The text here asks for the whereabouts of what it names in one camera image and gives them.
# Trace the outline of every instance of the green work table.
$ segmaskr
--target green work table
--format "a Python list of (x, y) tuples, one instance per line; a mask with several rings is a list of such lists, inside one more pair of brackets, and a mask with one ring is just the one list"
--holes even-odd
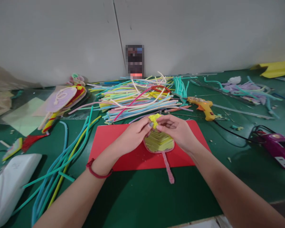
[[(261, 72), (260, 70), (227, 71), (208, 76), (207, 80), (226, 82), (230, 77), (242, 76), (242, 82), (247, 82), (246, 76), (249, 75), (255, 83), (274, 88), (275, 92), (285, 96), (285, 82), (260, 77)], [(215, 83), (208, 84), (218, 88)], [(190, 84), (188, 96), (195, 95), (210, 100), (217, 105), (260, 115), (270, 115), (265, 106), (248, 107), (229, 96)], [(285, 136), (285, 100), (271, 101), (271, 104), (278, 105), (275, 112), (280, 116), (279, 120), (266, 120), (226, 111), (230, 113), (229, 117), (234, 122), (220, 121), (219, 123), (227, 129), (230, 129), (231, 125), (243, 126), (244, 129), (236, 133), (244, 137), (248, 137), (251, 129), (256, 125), (265, 125)], [(203, 117), (178, 116), (185, 120), (194, 119), (198, 123), (212, 153), (266, 201), (285, 200), (285, 170), (280, 167), (277, 161), (263, 147), (248, 143), (244, 139), (219, 128), (215, 123), (207, 122), (204, 119), (203, 112), (195, 110), (196, 108), (197, 106), (191, 107), (194, 112), (177, 111), (173, 114)], [(214, 114), (219, 113), (225, 116), (225, 112), (221, 108), (212, 107), (212, 110)], [(101, 113), (98, 111), (93, 112), (92, 119), (99, 114)], [(116, 124), (128, 123), (134, 118), (136, 117), (116, 122)], [(79, 134), (84, 120), (63, 121), (68, 125), (68, 144), (70, 144)], [(84, 171), (96, 128), (99, 125), (104, 125), (103, 119), (93, 126), (87, 145), (67, 171), (68, 175), (77, 178)], [(11, 126), (0, 125), (0, 140), (13, 142), (21, 136), (18, 132), (10, 134), (10, 130), (13, 130)], [(35, 130), (32, 135), (34, 134), (38, 135), (40, 132)], [(49, 166), (62, 152), (63, 142), (64, 126), (57, 121), (51, 135), (37, 141), (27, 152), (43, 154), (31, 180), (46, 174)], [(0, 167), (2, 166), (2, 156), (3, 153), (0, 153)], [(173, 185), (169, 183), (166, 169), (113, 172), (103, 185), (83, 227), (169, 227), (222, 214), (214, 195), (196, 167), (179, 167), (171, 170), (175, 178), (175, 184)], [(39, 182), (28, 187), (17, 207), (40, 184)], [(59, 193), (61, 194), (70, 184), (70, 181), (64, 180)], [(11, 217), (4, 227), (31, 227), (31, 212), (34, 200)]]

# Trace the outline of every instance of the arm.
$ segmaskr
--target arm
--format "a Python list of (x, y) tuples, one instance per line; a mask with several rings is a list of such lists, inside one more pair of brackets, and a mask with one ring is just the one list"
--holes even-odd
[[(100, 176), (106, 176), (116, 161), (134, 150), (151, 129), (148, 118), (132, 123), (97, 157), (92, 170)], [(105, 179), (96, 178), (86, 169), (46, 210), (34, 228), (82, 227), (104, 182)]]
[(157, 122), (192, 158), (233, 227), (285, 227), (285, 218), (209, 153), (186, 121), (167, 115)]

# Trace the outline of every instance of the blurred phone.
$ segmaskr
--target blurred phone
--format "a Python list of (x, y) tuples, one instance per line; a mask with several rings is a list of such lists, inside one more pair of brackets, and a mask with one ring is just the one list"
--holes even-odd
[(143, 79), (145, 77), (143, 45), (126, 45), (126, 63), (128, 76), (131, 79)]

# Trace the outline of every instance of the light green foam sheet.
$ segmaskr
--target light green foam sheet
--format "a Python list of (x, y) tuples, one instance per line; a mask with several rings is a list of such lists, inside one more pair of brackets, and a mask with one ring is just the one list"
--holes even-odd
[(33, 98), (20, 108), (17, 108), (15, 111), (4, 116), (2, 120), (26, 137), (32, 133), (42, 122), (44, 117), (32, 116), (32, 114), (43, 103), (43, 100)]

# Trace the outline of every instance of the red cutting mat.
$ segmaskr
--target red cutting mat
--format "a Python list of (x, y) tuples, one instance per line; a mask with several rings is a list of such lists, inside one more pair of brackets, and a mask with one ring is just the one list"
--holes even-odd
[[(204, 145), (204, 147), (206, 147), (207, 150), (210, 151), (197, 123), (194, 120), (189, 120), (187, 123), (196, 138)], [(98, 126), (89, 160), (91, 160), (91, 158), (97, 158), (98, 155), (112, 142), (114, 142), (128, 126), (129, 124)], [(192, 159), (177, 144), (175, 144), (174, 149), (167, 152), (166, 155), (170, 167), (195, 165)], [(161, 154), (153, 154), (148, 152), (143, 143), (141, 143), (131, 153), (123, 155), (113, 166), (114, 171), (155, 168), (166, 168), (164, 159)]]

